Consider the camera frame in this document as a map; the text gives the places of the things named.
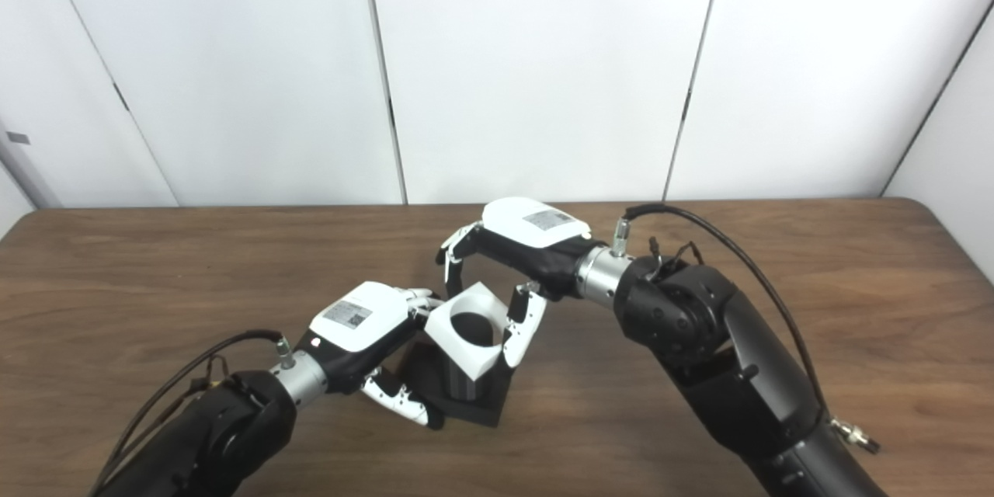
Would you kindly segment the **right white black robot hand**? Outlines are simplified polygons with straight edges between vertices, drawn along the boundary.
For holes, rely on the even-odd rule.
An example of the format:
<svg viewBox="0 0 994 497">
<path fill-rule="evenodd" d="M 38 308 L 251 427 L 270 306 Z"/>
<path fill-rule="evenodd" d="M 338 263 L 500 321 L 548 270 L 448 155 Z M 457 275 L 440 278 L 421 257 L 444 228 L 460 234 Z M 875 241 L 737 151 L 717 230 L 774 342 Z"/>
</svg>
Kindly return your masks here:
<svg viewBox="0 0 994 497">
<path fill-rule="evenodd" d="M 448 297 L 463 291 L 463 262 L 474 254 L 525 276 L 525 282 L 513 289 L 502 328 L 502 356 L 508 369 L 515 370 L 547 304 L 581 298 L 579 267 L 601 246 L 592 237 L 592 228 L 571 214 L 529 197 L 502 197 L 486 204 L 479 221 L 448 236 L 434 260 L 443 267 Z"/>
</svg>

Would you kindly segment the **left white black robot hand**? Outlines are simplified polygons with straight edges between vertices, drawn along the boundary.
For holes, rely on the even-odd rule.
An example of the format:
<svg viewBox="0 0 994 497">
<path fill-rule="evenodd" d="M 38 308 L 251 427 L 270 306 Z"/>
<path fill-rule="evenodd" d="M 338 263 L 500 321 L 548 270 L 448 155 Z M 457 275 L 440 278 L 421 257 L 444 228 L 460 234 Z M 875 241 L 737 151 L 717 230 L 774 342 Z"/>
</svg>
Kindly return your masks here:
<svg viewBox="0 0 994 497">
<path fill-rule="evenodd" d="M 366 281 L 317 313 L 296 345 L 319 366 L 324 394 L 361 391 L 388 411 L 440 430 L 444 414 L 384 366 L 443 299 L 430 289 Z"/>
</svg>

